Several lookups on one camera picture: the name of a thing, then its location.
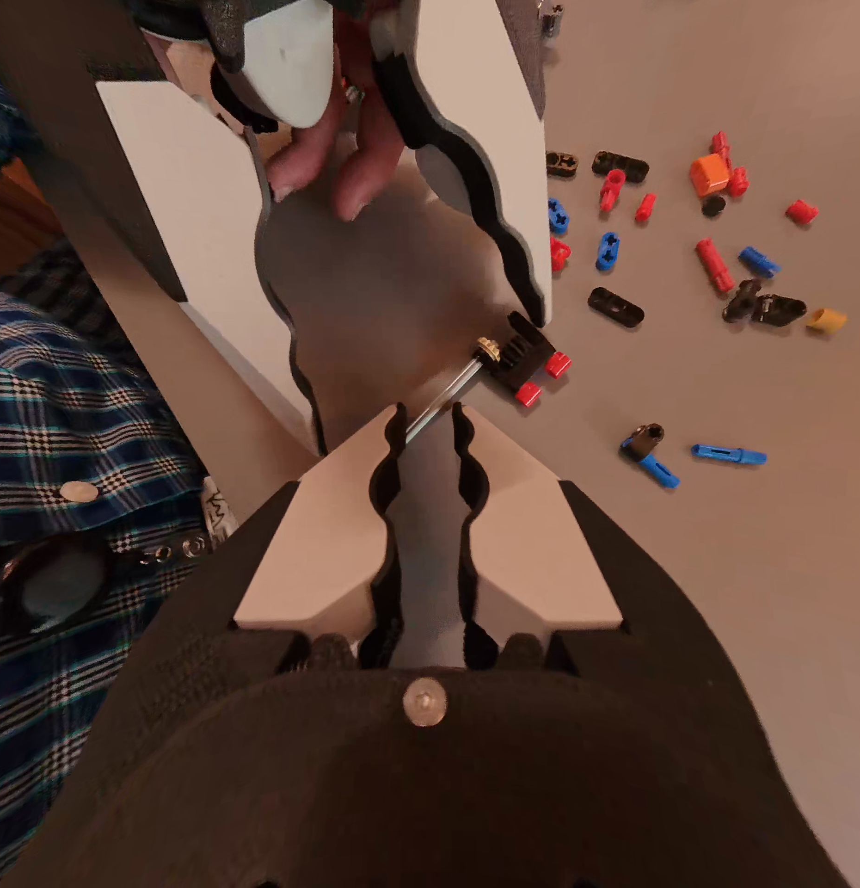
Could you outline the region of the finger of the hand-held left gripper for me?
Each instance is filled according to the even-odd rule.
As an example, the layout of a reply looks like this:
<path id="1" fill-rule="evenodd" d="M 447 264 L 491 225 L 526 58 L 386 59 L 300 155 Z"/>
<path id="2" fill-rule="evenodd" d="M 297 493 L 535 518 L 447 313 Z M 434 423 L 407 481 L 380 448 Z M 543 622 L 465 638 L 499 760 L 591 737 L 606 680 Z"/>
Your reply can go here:
<path id="1" fill-rule="evenodd" d="M 537 327 L 553 314 L 538 2 L 396 2 L 369 24 L 372 69 L 432 190 L 496 244 Z"/>
<path id="2" fill-rule="evenodd" d="M 293 320 L 258 267 L 270 198 L 253 135 L 167 81 L 95 85 L 182 286 L 182 311 L 287 431 L 327 455 Z"/>

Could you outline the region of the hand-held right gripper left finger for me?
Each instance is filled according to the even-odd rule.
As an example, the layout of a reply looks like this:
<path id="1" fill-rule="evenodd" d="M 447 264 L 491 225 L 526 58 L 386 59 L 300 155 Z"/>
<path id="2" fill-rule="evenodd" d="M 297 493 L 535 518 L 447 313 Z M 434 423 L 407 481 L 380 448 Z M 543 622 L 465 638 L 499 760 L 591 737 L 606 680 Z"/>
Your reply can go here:
<path id="1" fill-rule="evenodd" d="M 374 630 L 371 584 L 392 541 L 377 484 L 397 468 L 406 425 L 405 406 L 388 406 L 301 476 L 236 609 L 237 628 Z"/>

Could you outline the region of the scatter of small lego pieces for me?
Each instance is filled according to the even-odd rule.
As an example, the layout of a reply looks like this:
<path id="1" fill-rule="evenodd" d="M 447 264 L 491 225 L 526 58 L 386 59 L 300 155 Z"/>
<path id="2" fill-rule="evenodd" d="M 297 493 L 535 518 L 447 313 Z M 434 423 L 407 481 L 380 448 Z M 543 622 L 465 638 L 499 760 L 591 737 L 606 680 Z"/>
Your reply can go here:
<path id="1" fill-rule="evenodd" d="M 577 173 L 579 161 L 569 153 L 548 151 L 547 175 L 571 179 Z M 599 198 L 599 210 L 608 215 L 618 203 L 621 190 L 626 183 L 643 184 L 649 171 L 646 161 L 627 155 L 599 151 L 594 155 L 591 170 L 594 175 L 603 177 Z M 743 197 L 748 188 L 746 168 L 735 167 L 731 158 L 731 147 L 724 131 L 714 134 L 708 154 L 696 158 L 688 172 L 691 186 L 700 200 L 702 215 L 707 218 L 719 216 L 726 206 L 727 195 L 737 200 Z M 634 214 L 634 222 L 645 227 L 656 206 L 657 195 L 643 196 Z M 785 210 L 785 216 L 799 228 L 808 228 L 818 216 L 817 207 L 798 199 Z M 562 272 L 571 256 L 569 246 L 557 235 L 565 235 L 569 228 L 569 214 L 560 201 L 548 200 L 550 255 L 554 275 Z M 608 273 L 614 269 L 621 245 L 620 236 L 614 232 L 602 235 L 599 243 L 595 267 Z M 762 286 L 780 272 L 780 266 L 754 247 L 748 246 L 738 254 L 738 260 L 751 276 L 736 284 L 724 258 L 713 243 L 713 239 L 703 238 L 694 246 L 694 253 L 702 265 L 708 282 L 721 297 L 731 294 L 722 311 L 722 319 L 730 324 L 750 320 L 771 327 L 787 327 L 807 316 L 804 301 L 793 297 L 763 293 Z M 627 328 L 637 327 L 644 313 L 637 305 L 625 301 L 605 288 L 597 288 L 589 297 L 588 304 L 601 314 L 617 321 Z M 833 336 L 846 326 L 847 316 L 835 310 L 820 308 L 810 314 L 805 322 L 808 329 L 824 337 Z"/>

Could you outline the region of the person's left hand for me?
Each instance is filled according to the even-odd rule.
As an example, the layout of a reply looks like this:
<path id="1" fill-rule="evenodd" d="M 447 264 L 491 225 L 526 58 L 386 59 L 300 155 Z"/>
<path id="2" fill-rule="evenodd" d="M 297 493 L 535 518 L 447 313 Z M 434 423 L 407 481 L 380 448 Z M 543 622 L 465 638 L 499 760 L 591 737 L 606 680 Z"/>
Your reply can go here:
<path id="1" fill-rule="evenodd" d="M 313 126 L 294 129 L 290 144 L 266 161 L 265 171 L 271 194 L 278 204 L 317 179 L 331 156 L 347 114 L 343 80 L 362 92 L 356 150 L 340 167 L 332 193 L 336 216 L 351 222 L 391 181 L 405 148 L 375 82 L 369 36 L 363 26 L 338 22 L 332 91 L 325 112 Z"/>

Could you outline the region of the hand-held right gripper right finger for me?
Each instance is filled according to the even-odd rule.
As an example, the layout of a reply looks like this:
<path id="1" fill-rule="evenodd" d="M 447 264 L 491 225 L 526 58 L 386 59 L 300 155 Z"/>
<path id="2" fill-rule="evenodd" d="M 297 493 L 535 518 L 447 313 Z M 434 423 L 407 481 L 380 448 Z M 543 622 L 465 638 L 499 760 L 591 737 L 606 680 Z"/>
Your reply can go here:
<path id="1" fill-rule="evenodd" d="M 458 600 L 487 635 L 614 629 L 623 621 L 559 477 L 472 407 L 453 405 Z"/>

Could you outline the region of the long blue lego pin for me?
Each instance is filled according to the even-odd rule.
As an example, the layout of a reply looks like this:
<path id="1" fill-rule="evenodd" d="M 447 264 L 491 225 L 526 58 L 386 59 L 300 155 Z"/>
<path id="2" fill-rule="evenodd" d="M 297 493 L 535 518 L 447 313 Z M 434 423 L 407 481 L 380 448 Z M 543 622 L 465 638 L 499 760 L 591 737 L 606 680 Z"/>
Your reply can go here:
<path id="1" fill-rule="evenodd" d="M 698 459 L 726 462 L 740 465 L 760 466 L 768 462 L 768 455 L 755 450 L 741 448 L 723 448 L 701 443 L 694 444 L 690 453 Z"/>

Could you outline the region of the person's plaid shirt torso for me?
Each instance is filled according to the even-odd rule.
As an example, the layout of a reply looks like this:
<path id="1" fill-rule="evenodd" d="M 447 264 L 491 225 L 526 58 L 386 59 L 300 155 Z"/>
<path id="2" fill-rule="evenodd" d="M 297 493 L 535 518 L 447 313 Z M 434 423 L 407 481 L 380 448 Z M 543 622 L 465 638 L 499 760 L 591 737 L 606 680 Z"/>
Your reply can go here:
<path id="1" fill-rule="evenodd" d="M 111 685 L 211 538 L 206 473 L 66 236 L 0 277 L 0 546 L 88 532 L 108 595 L 0 638 L 0 881 L 35 837 Z"/>

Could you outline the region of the black round chest device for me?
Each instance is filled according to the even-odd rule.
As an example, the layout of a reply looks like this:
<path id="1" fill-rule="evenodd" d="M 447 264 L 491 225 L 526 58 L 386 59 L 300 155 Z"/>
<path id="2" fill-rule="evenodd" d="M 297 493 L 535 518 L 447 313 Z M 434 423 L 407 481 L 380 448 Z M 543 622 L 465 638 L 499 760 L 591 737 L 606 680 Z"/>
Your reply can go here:
<path id="1" fill-rule="evenodd" d="M 108 595 L 116 560 L 88 532 L 0 546 L 0 638 L 72 625 Z"/>

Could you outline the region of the black lego frame red pins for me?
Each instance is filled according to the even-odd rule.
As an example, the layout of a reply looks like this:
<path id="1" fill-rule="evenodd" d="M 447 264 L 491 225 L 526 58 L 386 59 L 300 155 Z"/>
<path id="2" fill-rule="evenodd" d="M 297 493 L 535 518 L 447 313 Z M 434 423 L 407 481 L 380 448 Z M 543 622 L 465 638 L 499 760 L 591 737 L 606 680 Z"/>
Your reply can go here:
<path id="1" fill-rule="evenodd" d="M 482 362 L 491 377 L 500 383 L 525 408 L 533 407 L 542 394 L 534 382 L 540 371 L 557 380 L 564 376 L 572 365 L 567 354 L 558 351 L 542 333 L 541 329 L 519 312 L 510 312 L 508 323 L 513 336 L 502 344 L 499 363 Z"/>

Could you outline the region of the black connector with blue pin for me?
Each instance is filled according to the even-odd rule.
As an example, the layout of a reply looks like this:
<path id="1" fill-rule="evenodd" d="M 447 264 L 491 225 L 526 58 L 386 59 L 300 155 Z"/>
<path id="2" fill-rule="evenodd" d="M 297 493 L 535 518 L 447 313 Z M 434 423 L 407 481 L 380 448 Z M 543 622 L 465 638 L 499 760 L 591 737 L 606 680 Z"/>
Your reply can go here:
<path id="1" fill-rule="evenodd" d="M 680 485 L 680 479 L 655 456 L 655 450 L 663 438 L 664 429 L 661 425 L 641 425 L 623 440 L 618 451 L 624 459 L 646 472 L 659 486 L 673 490 Z"/>

